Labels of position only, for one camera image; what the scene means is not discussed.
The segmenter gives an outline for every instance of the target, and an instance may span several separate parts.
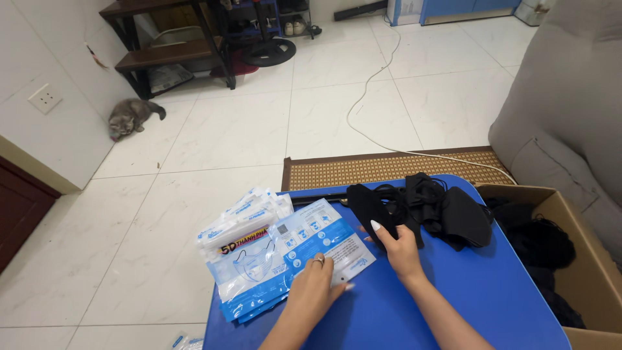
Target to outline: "blue tabletop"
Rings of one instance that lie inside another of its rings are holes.
[[[477,190],[454,175],[436,175],[457,186],[480,204]],[[404,186],[405,180],[365,184]],[[345,192],[347,186],[291,191],[292,197]],[[359,222],[346,207],[333,207],[357,229]],[[531,281],[495,222],[489,246],[456,252],[421,228],[425,247],[419,250],[428,279],[453,307],[497,349],[570,349],[559,322]],[[356,287],[341,296],[315,327],[303,349],[438,349],[417,305],[397,279],[386,254],[365,242],[377,260],[352,279]],[[287,301],[251,321],[226,322],[214,288],[203,350],[226,346],[257,349]]]

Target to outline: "white fingernail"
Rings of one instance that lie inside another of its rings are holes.
[[[375,222],[374,220],[371,221],[371,228],[374,229],[374,231],[378,231],[379,228],[381,228],[382,226]]]

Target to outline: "gray cat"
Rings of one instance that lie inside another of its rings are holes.
[[[110,138],[119,141],[121,135],[129,135],[136,130],[142,132],[145,128],[142,124],[149,119],[151,113],[158,113],[160,120],[166,116],[164,108],[153,102],[128,98],[117,103],[108,119],[108,132]]]

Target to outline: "qr code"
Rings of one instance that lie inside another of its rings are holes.
[[[285,225],[278,226],[277,230],[279,230],[280,234],[284,234],[284,233],[287,233],[287,231],[289,231],[287,227],[285,227]]]

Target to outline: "electrical outlet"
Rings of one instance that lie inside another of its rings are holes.
[[[45,84],[28,98],[28,101],[43,114],[47,114],[63,97],[50,84]]]

